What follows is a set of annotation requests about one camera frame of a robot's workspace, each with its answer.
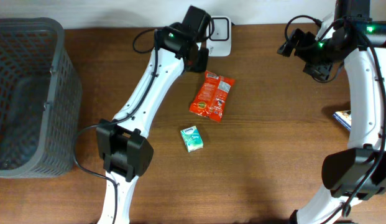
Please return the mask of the green tissue pack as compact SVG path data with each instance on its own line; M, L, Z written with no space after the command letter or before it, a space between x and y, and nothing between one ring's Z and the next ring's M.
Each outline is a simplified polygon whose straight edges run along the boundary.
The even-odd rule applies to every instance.
M180 133L188 152L203 148L203 140L196 126L183 129Z

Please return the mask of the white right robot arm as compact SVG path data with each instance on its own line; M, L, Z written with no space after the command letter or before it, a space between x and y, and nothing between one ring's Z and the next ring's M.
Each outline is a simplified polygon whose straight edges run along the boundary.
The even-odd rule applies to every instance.
M290 223L334 223L386 192L386 22L372 20L369 1L345 0L315 23L316 34L285 30L277 52L302 59L320 83L338 63L349 81L352 124L347 149L324 159L322 186Z

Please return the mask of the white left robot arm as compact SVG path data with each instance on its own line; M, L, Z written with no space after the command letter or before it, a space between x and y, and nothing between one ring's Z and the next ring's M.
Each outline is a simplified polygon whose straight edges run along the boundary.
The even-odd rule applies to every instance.
M129 210L139 177L148 169L154 149L148 141L155 114L173 82L184 72L203 72L212 23L204 10L190 6L182 22L154 31L154 47L145 72L127 103L111 121L96 128L104 164L106 193L100 223L129 223Z

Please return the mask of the red snack bag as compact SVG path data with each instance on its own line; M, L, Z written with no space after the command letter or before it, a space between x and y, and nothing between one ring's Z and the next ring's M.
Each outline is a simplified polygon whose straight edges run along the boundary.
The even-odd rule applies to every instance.
M189 111L202 117L221 122L227 96L235 80L205 71L205 80L190 105Z

